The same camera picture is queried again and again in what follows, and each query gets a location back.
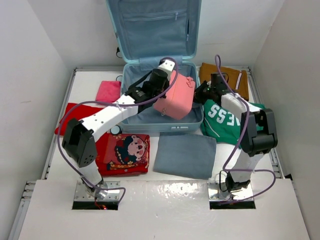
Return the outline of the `pink cosmetic case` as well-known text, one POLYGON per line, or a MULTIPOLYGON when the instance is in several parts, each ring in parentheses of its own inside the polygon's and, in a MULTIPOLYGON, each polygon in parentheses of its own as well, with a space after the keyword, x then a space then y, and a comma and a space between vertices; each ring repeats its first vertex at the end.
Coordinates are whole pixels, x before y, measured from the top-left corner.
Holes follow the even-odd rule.
POLYGON ((195 87, 196 82, 192 77, 179 73, 165 98, 159 98, 153 108, 162 115, 181 120, 192 109, 195 87))

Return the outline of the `brown trousers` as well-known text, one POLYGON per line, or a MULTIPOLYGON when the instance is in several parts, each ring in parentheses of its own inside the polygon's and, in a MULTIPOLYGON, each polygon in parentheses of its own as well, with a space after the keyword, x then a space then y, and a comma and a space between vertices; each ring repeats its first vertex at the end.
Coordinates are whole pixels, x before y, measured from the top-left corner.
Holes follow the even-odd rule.
MULTIPOLYGON (((237 92, 243 99, 249 100, 249 87, 248 87, 248 75, 245 70, 236 70, 229 67, 221 67, 220 71, 226 74, 225 80, 228 85, 237 92)), ((200 83, 204 81, 209 82, 211 80, 211 74, 218 73, 216 65, 209 63, 202 63, 199 68, 198 76, 200 83)))

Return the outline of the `green lettered jersey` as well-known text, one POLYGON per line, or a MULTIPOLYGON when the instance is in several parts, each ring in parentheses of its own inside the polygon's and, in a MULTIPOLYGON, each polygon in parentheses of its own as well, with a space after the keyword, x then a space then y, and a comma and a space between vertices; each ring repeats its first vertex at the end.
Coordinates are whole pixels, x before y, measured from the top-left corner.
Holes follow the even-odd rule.
POLYGON ((239 119, 213 100, 207 100, 203 107, 204 118, 200 125, 202 134, 216 139, 217 143, 235 146, 241 132, 239 119))

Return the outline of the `red cartoon print cloth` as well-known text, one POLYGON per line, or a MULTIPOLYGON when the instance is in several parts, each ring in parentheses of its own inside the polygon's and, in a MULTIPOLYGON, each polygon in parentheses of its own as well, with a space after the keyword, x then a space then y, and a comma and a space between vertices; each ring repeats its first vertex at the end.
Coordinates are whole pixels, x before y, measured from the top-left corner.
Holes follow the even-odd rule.
POLYGON ((103 177, 140 175, 148 172, 150 136, 105 133, 97 142, 95 162, 103 177))

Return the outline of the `plain red cloth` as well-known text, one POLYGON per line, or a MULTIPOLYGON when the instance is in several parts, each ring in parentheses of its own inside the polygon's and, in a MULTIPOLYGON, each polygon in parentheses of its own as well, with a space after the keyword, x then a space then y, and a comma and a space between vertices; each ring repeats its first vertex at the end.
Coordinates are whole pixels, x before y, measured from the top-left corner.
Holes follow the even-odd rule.
POLYGON ((55 129, 54 134, 57 135, 60 127, 60 136, 64 136, 67 128, 67 124, 70 120, 76 119, 81 120, 83 118, 89 117, 91 115, 96 114, 99 112, 102 107, 94 107, 88 105, 80 105, 76 109, 72 110, 70 114, 68 112, 76 105, 76 103, 69 102, 66 106, 65 112, 63 117, 67 115, 63 124, 61 124, 61 120, 59 122, 59 126, 55 129))

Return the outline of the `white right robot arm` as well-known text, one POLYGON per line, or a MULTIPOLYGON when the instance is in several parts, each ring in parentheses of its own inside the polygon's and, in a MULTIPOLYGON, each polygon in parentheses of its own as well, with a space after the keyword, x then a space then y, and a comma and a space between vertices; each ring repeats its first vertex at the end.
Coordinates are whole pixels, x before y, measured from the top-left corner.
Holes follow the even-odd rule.
POLYGON ((248 187, 256 165, 277 146, 278 136, 274 112, 243 99, 229 87, 226 76, 224 72, 212 73, 211 80, 194 91, 193 101, 203 105, 212 100, 239 120, 240 134, 235 147, 241 148, 241 152, 231 169, 222 167, 226 172, 226 191, 230 193, 248 187))

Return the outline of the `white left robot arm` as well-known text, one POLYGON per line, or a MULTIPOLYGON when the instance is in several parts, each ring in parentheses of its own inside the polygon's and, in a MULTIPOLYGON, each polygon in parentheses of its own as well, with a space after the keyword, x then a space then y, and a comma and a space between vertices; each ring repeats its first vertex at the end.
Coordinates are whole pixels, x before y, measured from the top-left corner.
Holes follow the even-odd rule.
POLYGON ((98 197, 107 193, 102 175, 98 171, 97 141, 112 127, 129 117, 139 114, 163 98, 174 86, 178 77, 178 65, 171 57, 160 60, 159 66, 133 83, 114 103, 106 103, 97 113, 77 120, 67 121, 62 142, 58 144, 64 158, 73 159, 70 167, 80 176, 88 193, 98 197))

